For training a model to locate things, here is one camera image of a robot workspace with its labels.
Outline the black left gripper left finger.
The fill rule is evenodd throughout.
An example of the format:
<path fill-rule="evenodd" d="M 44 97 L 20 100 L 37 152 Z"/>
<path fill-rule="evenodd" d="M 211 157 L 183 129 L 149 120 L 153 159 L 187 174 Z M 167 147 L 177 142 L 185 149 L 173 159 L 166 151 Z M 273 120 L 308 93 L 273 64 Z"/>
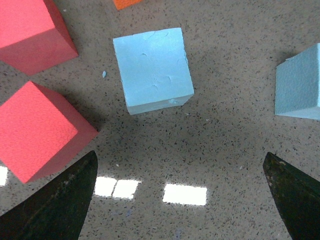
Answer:
<path fill-rule="evenodd" d="M 0 217 L 2 240 L 77 240 L 98 172 L 92 150 Z"/>

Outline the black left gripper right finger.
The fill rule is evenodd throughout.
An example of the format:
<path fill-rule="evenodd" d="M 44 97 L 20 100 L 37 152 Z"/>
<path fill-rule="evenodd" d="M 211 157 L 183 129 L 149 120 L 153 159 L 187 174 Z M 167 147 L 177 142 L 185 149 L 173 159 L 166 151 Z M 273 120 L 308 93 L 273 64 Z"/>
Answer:
<path fill-rule="evenodd" d="M 320 238 L 320 182 L 268 152 L 263 171 L 276 208 L 293 240 Z"/>

